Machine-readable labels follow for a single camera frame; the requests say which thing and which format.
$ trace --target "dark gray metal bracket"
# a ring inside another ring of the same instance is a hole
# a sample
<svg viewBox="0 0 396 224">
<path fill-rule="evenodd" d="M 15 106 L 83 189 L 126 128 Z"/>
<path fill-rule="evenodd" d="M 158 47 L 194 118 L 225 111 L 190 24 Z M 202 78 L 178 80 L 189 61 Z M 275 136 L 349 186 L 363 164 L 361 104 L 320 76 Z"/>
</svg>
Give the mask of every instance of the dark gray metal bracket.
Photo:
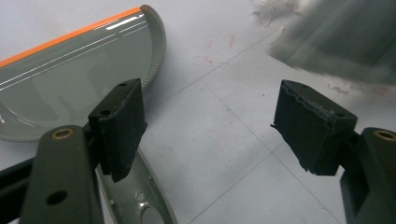
<svg viewBox="0 0 396 224">
<path fill-rule="evenodd" d="M 110 204 L 118 222 L 126 218 L 141 223 L 145 210 L 155 208 L 165 224 L 176 223 L 155 180 L 147 180 L 149 168 L 137 154 L 146 128 L 140 79 L 122 82 L 91 112 L 83 128 L 67 125 L 45 133 L 33 160 L 0 172 L 0 208 L 5 209 L 0 223 L 19 216 L 20 223 L 29 224 L 104 223 L 98 164 L 105 196 L 112 202 L 121 204 L 120 187 L 139 189 L 135 197 L 143 205 L 124 204 L 137 219 Z"/>
<path fill-rule="evenodd" d="M 315 175 L 345 168 L 341 187 L 348 224 L 396 222 L 396 133 L 367 128 L 312 88 L 283 80 L 273 127 L 301 166 Z"/>
</svg>

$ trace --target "white floor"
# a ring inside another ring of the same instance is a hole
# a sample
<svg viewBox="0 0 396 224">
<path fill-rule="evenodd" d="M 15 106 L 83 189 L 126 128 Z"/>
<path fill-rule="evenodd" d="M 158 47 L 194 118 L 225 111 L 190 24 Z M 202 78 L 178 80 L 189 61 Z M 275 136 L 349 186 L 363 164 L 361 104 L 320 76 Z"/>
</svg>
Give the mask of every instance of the white floor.
<svg viewBox="0 0 396 224">
<path fill-rule="evenodd" d="M 263 27 L 248 0 L 7 0 L 0 59 L 143 4 L 163 18 L 168 45 L 145 92 L 148 130 L 140 146 L 178 223 L 346 223 L 342 169 L 334 177 L 306 173 L 270 127 L 280 81 L 303 82 L 355 113 L 358 133 L 396 131 L 396 89 L 341 93 L 327 77 L 268 56 L 294 16 Z M 0 142 L 0 169 L 33 157 L 35 147 Z"/>
</svg>

